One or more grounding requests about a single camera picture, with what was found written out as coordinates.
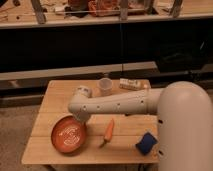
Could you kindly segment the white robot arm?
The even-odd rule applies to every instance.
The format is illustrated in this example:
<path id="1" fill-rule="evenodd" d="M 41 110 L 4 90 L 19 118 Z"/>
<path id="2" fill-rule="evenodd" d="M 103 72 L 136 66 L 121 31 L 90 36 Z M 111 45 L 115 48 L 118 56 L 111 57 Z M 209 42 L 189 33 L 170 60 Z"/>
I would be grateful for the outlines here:
<path id="1" fill-rule="evenodd" d="M 93 114 L 155 114 L 158 171 L 213 171 L 213 103 L 195 83 L 95 98 L 90 88 L 80 86 L 68 111 L 80 122 Z"/>

